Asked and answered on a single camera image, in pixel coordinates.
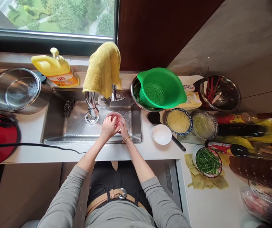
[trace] hand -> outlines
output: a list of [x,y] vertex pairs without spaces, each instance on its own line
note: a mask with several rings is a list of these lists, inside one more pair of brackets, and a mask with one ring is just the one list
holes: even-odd
[[112,136],[114,136],[120,129],[120,126],[118,126],[115,129],[115,124],[117,121],[117,116],[114,116],[112,120],[112,116],[109,116],[104,119],[104,122],[102,124],[102,131],[101,131],[101,137],[103,137],[105,140],[109,140]]
[[129,132],[127,131],[127,123],[126,123],[126,120],[123,119],[123,123],[120,122],[120,123],[119,123],[119,126],[120,126],[120,128],[121,128],[120,133],[121,133],[122,139],[125,140],[126,138],[129,137]]

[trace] blue-rimmed bowl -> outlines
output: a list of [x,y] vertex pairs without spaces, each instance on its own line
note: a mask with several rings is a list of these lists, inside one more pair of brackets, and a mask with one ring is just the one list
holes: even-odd
[[[188,119],[189,119],[189,122],[190,122],[189,129],[188,129],[186,132],[184,132],[184,133],[177,133],[177,132],[173,131],[173,130],[170,128],[169,124],[168,124],[168,115],[169,115],[172,111],[174,111],[174,110],[178,110],[178,111],[183,112],[183,113],[188,117]],[[191,117],[190,114],[189,114],[187,111],[185,111],[184,109],[180,109],[180,108],[171,109],[171,110],[168,112],[167,116],[166,116],[166,122],[167,122],[167,126],[170,128],[170,130],[171,130],[173,133],[177,134],[177,135],[187,135],[187,134],[190,133],[191,130],[193,129],[193,120],[192,120],[192,117]]]

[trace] sink drain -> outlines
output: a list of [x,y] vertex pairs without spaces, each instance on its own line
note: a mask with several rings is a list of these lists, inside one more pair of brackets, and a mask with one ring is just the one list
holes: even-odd
[[91,116],[91,114],[88,112],[87,114],[85,114],[85,121],[88,124],[96,124],[99,120],[99,116],[98,117],[93,117]]

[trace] stainless steel sink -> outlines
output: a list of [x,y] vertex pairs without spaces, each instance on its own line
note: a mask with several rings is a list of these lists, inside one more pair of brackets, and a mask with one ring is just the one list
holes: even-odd
[[[101,133],[105,116],[112,112],[119,112],[127,121],[127,129],[134,143],[142,142],[141,113],[134,104],[129,90],[117,91],[117,98],[124,96],[124,100],[110,102],[106,106],[97,104],[98,119],[88,114],[88,105],[82,89],[54,88],[49,102],[46,123],[43,132],[45,144],[83,144],[94,143]],[[74,99],[75,106],[69,117],[64,117],[64,105]],[[110,138],[108,143],[122,143],[119,133]]]

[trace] belt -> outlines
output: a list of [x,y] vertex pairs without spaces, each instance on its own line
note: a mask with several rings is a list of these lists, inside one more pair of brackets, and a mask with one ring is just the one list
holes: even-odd
[[[127,191],[124,188],[118,188],[118,189],[111,189],[110,190],[110,198],[111,200],[119,198],[120,200],[127,199],[128,201],[131,201],[135,203],[135,198],[132,197],[131,195],[127,194]],[[101,204],[104,202],[107,202],[108,200],[108,193],[104,193],[101,196],[97,197],[96,199],[91,202],[86,210],[86,216],[88,217],[93,210],[95,210],[97,207],[99,207]],[[138,207],[142,207],[145,209],[145,207],[138,202]]]

